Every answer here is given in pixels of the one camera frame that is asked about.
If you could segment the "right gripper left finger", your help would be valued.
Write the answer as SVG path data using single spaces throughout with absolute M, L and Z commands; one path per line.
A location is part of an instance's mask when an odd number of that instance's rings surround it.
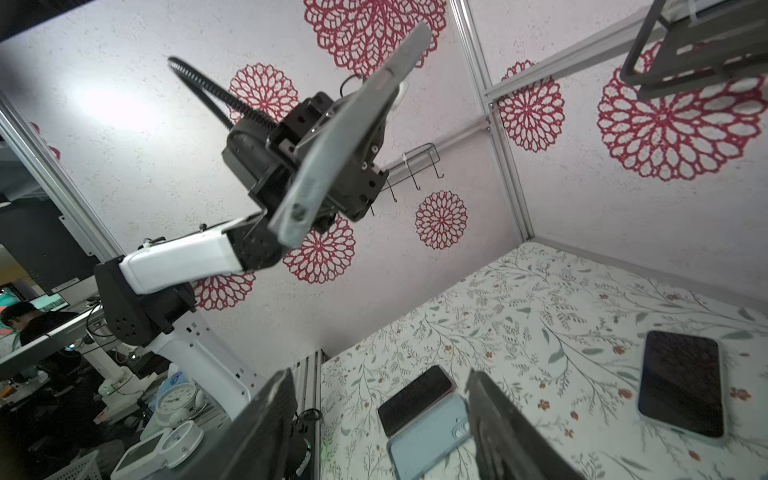
M 275 373 L 188 470 L 190 479 L 282 479 L 297 408 L 292 371 Z

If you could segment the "grey phone case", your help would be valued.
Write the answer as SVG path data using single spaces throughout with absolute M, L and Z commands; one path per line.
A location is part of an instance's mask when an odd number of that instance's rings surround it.
M 395 478 L 420 479 L 470 436 L 467 403 L 460 395 L 449 394 L 389 439 Z

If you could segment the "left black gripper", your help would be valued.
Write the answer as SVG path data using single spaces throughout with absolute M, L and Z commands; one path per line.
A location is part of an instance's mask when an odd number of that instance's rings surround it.
M 252 119 L 234 125 L 222 158 L 268 216 L 280 205 L 309 147 L 346 102 L 319 92 L 294 107 L 275 127 Z M 357 222 L 368 213 L 388 177 L 373 165 L 384 135 L 385 121 L 381 119 L 342 169 L 318 211 L 318 222 L 329 222 L 336 214 Z

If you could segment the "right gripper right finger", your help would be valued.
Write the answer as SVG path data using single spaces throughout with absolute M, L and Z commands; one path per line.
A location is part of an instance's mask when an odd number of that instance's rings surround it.
M 471 371 L 466 393 L 469 426 L 481 479 L 567 480 L 582 477 L 487 373 Z

